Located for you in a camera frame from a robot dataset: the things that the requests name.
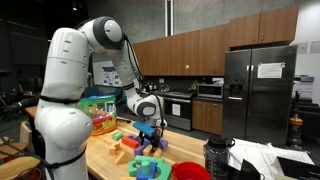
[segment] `microwave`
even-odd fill
[[[198,96],[200,97],[222,99],[222,95],[223,83],[198,85]]]

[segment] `stainless steel refrigerator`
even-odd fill
[[[296,46],[226,53],[222,137],[285,144]]]

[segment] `kitchen counter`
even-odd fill
[[[207,101],[207,102],[214,102],[214,103],[223,103],[222,99],[215,99],[215,98],[206,98],[206,97],[200,97],[195,96],[192,100],[198,100],[198,101]]]
[[[26,112],[34,118],[36,107],[26,108]],[[125,136],[129,134],[138,135],[139,131],[133,128],[132,124],[133,122],[130,124],[119,122],[118,130],[122,131]],[[129,176],[127,163],[119,165],[114,163],[120,153],[117,153],[117,155],[108,154],[108,149],[114,140],[108,140],[107,136],[108,134],[90,136],[87,140],[86,158],[88,171],[97,179],[105,180]],[[168,149],[161,156],[166,163],[174,164],[191,161],[204,167],[203,145],[205,141],[168,130],[164,131],[163,138],[169,142]]]

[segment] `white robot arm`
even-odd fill
[[[136,93],[133,79],[142,76],[128,38],[114,19],[100,17],[78,29],[58,29],[50,44],[35,117],[36,129],[45,140],[46,161],[58,163],[52,171],[47,171],[48,179],[88,179],[84,152],[92,122],[76,106],[85,89],[91,53],[107,53],[111,57],[128,108],[139,117],[151,119],[156,126],[167,125],[162,117],[163,99],[153,95],[142,98]],[[160,138],[153,137],[150,126],[136,128],[140,135],[145,133],[145,137],[155,138],[152,145],[157,148]]]

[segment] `jar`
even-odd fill
[[[232,138],[211,136],[204,145],[205,168],[211,180],[228,179],[229,148],[234,146]]]

